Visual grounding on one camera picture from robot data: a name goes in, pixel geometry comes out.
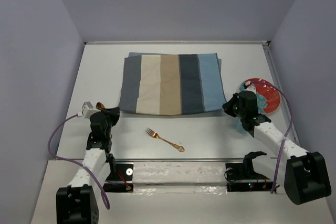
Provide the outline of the light blue mug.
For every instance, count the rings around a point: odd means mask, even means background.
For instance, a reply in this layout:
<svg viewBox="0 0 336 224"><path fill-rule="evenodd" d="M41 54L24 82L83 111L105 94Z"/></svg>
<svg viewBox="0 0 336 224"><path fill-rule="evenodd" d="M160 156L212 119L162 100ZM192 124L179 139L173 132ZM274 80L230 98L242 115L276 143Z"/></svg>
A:
<svg viewBox="0 0 336 224"><path fill-rule="evenodd" d="M236 130L237 130L237 132L239 132L240 134L245 134L245 133L246 133L245 129L244 129L243 126L242 126L242 123L241 123L241 121L240 121L240 118L237 118L237 119L236 119Z"/></svg>

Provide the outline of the red and teal floral plate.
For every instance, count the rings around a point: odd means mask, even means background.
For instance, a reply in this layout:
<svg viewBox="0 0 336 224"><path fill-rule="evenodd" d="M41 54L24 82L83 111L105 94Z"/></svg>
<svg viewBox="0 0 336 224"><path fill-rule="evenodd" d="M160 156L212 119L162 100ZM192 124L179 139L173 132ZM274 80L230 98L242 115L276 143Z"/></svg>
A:
<svg viewBox="0 0 336 224"><path fill-rule="evenodd" d="M270 86L270 82L261 78L250 78L244 82L247 81L250 81L256 87L259 113L271 114L279 108L281 103L280 93L277 89ZM240 85L239 91L244 90L243 83Z"/></svg>

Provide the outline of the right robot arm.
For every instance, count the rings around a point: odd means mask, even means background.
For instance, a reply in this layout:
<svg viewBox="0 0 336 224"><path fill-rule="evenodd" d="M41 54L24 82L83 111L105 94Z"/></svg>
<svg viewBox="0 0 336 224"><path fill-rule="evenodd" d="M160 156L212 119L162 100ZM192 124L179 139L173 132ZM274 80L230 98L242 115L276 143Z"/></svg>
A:
<svg viewBox="0 0 336 224"><path fill-rule="evenodd" d="M282 134L271 119L259 113L257 96L252 91L241 91L223 104L223 110L238 117L242 127L277 155L274 179L278 178L280 164L285 165L285 189L292 203L301 205L328 197L332 193L324 157L319 152L308 152Z"/></svg>

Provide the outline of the striped cloth placemat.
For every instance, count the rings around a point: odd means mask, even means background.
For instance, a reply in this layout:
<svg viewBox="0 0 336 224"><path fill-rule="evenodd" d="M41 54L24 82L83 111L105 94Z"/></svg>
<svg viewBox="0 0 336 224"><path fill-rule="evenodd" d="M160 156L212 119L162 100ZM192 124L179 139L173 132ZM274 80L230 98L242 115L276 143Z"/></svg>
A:
<svg viewBox="0 0 336 224"><path fill-rule="evenodd" d="M221 110L225 102L216 53L131 52L124 60L119 107L125 113L191 115Z"/></svg>

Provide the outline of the gold spoon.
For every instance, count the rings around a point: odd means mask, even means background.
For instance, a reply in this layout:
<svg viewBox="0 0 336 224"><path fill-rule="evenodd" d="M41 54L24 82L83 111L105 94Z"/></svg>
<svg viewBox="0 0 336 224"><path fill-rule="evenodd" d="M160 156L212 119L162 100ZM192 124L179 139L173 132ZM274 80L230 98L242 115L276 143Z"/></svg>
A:
<svg viewBox="0 0 336 224"><path fill-rule="evenodd" d="M100 110L100 111L104 111L105 110L105 106L101 102L97 102L96 103L96 109Z"/></svg>

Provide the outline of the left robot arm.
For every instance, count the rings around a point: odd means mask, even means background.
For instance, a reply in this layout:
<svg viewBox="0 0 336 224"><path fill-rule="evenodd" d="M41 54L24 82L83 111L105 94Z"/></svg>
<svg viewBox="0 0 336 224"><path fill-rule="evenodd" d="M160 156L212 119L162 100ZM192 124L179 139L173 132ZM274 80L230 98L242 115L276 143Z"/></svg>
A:
<svg viewBox="0 0 336 224"><path fill-rule="evenodd" d="M91 129L84 159L55 156L79 166L70 183L56 192L56 223L98 223L99 199L107 210L111 208L103 186L116 174L111 130L120 118L120 108L84 109L81 115L89 119Z"/></svg>

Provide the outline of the gold fork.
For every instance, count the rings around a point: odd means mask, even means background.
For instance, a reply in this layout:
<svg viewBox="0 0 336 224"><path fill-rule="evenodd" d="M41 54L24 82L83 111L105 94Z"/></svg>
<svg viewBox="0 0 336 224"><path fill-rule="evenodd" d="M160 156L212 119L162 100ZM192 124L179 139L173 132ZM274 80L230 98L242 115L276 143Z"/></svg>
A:
<svg viewBox="0 0 336 224"><path fill-rule="evenodd" d="M150 129L150 128L146 128L145 132L152 138L156 138L156 139L159 139L159 140L162 140L166 143L168 143L170 146L174 147L175 149L177 149L179 152L184 152L185 149L183 146L180 146L180 145L177 145L175 143L172 143L164 138L162 138L160 135L158 135L157 132L155 132L154 130Z"/></svg>

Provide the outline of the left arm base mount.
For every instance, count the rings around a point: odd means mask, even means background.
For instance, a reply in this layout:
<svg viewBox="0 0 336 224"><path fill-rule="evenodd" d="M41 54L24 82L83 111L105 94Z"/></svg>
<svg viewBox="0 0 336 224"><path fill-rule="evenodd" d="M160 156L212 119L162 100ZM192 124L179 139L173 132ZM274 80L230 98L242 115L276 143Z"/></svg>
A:
<svg viewBox="0 0 336 224"><path fill-rule="evenodd" d="M103 188L107 193L132 193L134 163L116 161L115 172L108 176Z"/></svg>

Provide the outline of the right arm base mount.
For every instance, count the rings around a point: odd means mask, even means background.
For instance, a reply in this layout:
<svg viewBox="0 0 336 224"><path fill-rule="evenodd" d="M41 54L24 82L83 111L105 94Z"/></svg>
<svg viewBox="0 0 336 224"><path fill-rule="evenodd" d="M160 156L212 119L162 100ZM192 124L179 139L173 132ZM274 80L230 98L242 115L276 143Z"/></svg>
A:
<svg viewBox="0 0 336 224"><path fill-rule="evenodd" d="M226 163L224 178L229 193L271 191L272 180L254 169L253 160L266 156L262 151L246 154L240 163Z"/></svg>

